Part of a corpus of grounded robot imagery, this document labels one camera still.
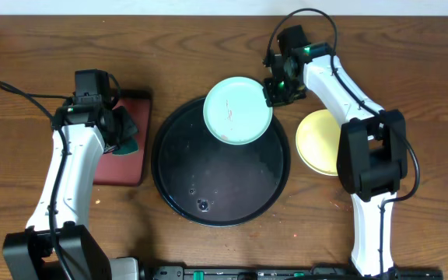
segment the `wooden surface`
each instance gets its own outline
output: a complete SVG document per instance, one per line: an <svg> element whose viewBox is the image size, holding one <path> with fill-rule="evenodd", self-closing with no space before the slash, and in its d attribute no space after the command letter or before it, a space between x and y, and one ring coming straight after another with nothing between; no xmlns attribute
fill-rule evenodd
<svg viewBox="0 0 448 280"><path fill-rule="evenodd" d="M400 109L418 154L422 185L395 206L392 254L400 266L438 267L448 279L448 18L336 17L338 54L377 103ZM278 17L0 17L0 79L32 93L68 94L74 71L114 73L126 89L154 92L149 147L180 105L224 78L263 79L261 64ZM313 41L333 39L320 17L295 18ZM42 100L50 110L61 101ZM300 121L322 108L313 95L275 109L289 137L292 169L278 201L261 217L229 228L174 214L146 165L140 187L95 186L90 231L109 257L149 264L309 267L348 263L352 203L337 178L314 173L295 151ZM6 233L22 231L40 197L51 159L42 113L0 90L0 279ZM400 194L410 190L413 172Z"/></svg>

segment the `round black tray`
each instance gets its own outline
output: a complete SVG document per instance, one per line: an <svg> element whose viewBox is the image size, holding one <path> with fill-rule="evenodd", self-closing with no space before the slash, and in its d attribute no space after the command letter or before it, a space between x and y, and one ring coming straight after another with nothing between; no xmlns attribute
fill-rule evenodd
<svg viewBox="0 0 448 280"><path fill-rule="evenodd" d="M258 217L278 199L289 175L289 144L273 116L246 145L216 139L203 120L205 98L186 103L159 129L152 174L177 213L207 226L233 226Z"/></svg>

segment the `white background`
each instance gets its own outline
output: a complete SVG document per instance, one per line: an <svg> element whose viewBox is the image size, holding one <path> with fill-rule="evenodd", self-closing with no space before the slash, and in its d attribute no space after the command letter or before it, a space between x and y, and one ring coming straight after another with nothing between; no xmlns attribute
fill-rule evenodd
<svg viewBox="0 0 448 280"><path fill-rule="evenodd" d="M0 0L0 15L331 15L448 16L448 0Z"/></svg>

